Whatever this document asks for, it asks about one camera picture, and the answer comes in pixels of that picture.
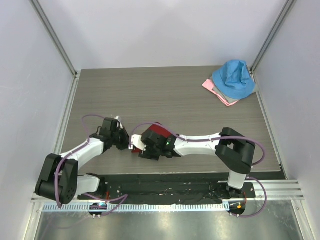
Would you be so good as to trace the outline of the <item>red cloth napkin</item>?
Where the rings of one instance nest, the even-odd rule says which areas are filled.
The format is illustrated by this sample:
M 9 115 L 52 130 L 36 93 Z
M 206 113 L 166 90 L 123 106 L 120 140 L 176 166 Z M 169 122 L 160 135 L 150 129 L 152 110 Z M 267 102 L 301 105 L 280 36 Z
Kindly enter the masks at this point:
M 131 136 L 132 135 L 134 135 L 135 134 L 135 131 L 138 129 L 138 128 L 140 128 L 140 127 L 142 127 L 142 126 L 146 126 L 146 125 L 150 125 L 148 128 L 147 128 L 147 130 L 153 130 L 153 131 L 155 131 L 156 133 L 158 133 L 158 134 L 160 134 L 160 135 L 163 135 L 163 136 L 169 136 L 169 135 L 174 135 L 173 133 L 171 133 L 169 130 L 167 130 L 167 129 L 165 129 L 165 127 L 162 125 L 162 124 L 160 124 L 159 122 L 145 122 L 145 123 L 141 123 L 141 124 L 139 124 L 139 125 L 137 125 L 133 130 L 132 130 L 132 133 L 131 133 Z M 139 150 L 139 149 L 134 149 L 134 150 L 131 150 L 133 153 L 140 153 L 141 152 L 141 150 Z M 175 157 L 173 157 L 173 158 L 180 158 L 181 157 L 181 155 L 180 154 L 178 154 L 176 151 L 175 151 Z

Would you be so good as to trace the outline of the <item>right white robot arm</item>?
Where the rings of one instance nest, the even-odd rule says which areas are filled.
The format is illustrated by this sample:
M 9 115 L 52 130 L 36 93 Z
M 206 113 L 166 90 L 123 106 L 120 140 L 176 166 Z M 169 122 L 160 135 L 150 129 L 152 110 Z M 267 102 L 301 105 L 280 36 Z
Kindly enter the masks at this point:
M 179 158 L 189 155 L 218 157 L 229 169 L 226 186 L 213 190 L 216 197 L 241 197 L 244 183 L 251 172 L 256 145 L 231 128 L 208 136 L 164 136 L 152 129 L 142 135 L 134 134 L 130 143 L 140 150 L 139 157 L 158 161 L 160 157 Z

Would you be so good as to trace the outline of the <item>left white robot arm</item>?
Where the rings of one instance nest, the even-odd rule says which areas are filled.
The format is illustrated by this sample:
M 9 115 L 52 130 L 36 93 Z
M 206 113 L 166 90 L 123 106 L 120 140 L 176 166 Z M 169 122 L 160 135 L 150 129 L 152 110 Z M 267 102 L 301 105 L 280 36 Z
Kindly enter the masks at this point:
M 93 173 L 79 175 L 79 170 L 113 146 L 121 151 L 129 146 L 129 135 L 119 116 L 104 118 L 102 126 L 74 149 L 47 155 L 35 186 L 35 194 L 56 201 L 58 207 L 84 194 L 102 199 L 107 194 L 105 178 Z

